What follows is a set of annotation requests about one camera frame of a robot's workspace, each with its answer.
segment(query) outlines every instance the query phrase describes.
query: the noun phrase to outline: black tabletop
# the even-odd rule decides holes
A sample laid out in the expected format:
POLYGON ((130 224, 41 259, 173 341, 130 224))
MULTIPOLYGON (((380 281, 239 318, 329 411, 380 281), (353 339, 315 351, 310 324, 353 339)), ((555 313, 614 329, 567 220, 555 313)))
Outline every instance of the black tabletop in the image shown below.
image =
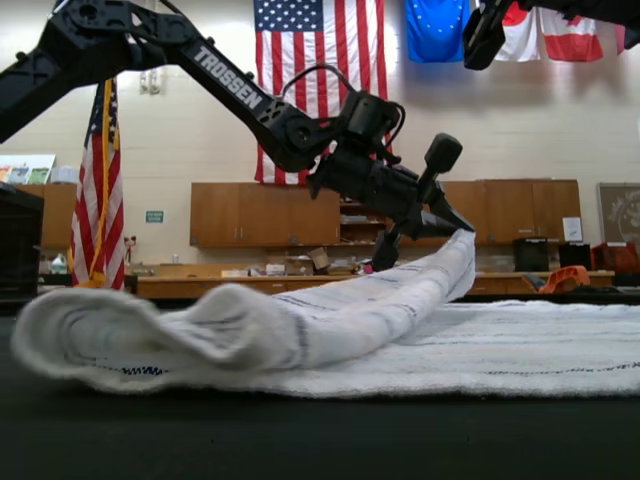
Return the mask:
POLYGON ((0 317, 0 478, 638 478, 640 400, 99 394, 36 377, 0 317))

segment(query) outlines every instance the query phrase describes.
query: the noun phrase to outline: wall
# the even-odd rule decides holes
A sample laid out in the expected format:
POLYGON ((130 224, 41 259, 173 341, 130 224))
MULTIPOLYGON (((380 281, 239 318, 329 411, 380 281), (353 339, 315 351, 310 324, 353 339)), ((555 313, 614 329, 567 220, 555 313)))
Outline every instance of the wall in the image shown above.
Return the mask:
MULTIPOLYGON (((3 6, 0 66, 35 44, 52 3, 3 6)), ((255 71, 250 0, 177 3, 242 69, 255 71)), ((421 169, 430 138, 444 131, 465 146, 452 180, 577 178, 586 239, 600 241, 596 184, 640 180, 640 49, 617 58, 612 28, 603 25, 607 58, 596 64, 494 63, 485 72, 417 65, 405 60, 403 2, 385 3, 390 96, 408 114, 396 143, 405 164, 421 169)), ((140 95, 138 78, 119 78, 126 233, 139 238, 137 260, 168 262, 177 253, 184 262, 235 263, 259 256, 188 246, 190 183, 251 181, 253 137, 180 70, 164 68, 163 91, 153 97, 140 95), (148 209, 165 210, 165 224, 145 224, 148 209)), ((0 146, 0 154, 55 153, 59 164, 79 165, 93 93, 72 92, 0 146)))

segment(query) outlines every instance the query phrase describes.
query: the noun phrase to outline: american flag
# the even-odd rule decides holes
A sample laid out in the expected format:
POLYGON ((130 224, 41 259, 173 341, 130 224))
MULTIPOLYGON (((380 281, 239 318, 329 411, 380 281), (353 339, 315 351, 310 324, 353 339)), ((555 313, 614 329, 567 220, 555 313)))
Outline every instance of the american flag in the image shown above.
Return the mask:
MULTIPOLYGON (((278 95, 297 73, 318 63, 337 66, 356 90, 387 99, 383 0, 254 0, 258 84, 278 95)), ((336 116, 347 95, 338 78, 318 70, 286 100, 312 118, 336 116)), ((308 172, 286 173, 258 148, 255 180, 304 184, 308 172)))
POLYGON ((96 92, 71 225, 73 284, 124 287, 124 207, 116 80, 96 92))

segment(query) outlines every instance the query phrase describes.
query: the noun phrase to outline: folded towel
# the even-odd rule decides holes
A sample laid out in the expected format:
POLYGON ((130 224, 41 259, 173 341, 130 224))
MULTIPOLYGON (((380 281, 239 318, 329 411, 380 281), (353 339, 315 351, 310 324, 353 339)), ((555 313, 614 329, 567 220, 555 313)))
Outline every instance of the folded towel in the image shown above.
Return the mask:
POLYGON ((388 272, 273 297, 225 285, 165 313, 121 292, 56 291, 23 310, 12 348, 44 376, 113 393, 640 390, 639 309, 447 304, 473 284, 474 255, 474 235, 461 231, 436 254, 388 272))

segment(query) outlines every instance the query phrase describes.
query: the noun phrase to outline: bulletin board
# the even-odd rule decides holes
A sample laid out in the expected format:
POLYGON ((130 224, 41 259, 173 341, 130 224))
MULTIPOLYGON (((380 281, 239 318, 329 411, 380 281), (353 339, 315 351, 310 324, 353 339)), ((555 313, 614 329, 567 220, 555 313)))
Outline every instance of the bulletin board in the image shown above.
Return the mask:
POLYGON ((640 247, 640 183, 600 183, 598 203, 604 241, 640 247))
POLYGON ((16 185, 44 184, 56 161, 52 154, 0 155, 0 182, 16 185))

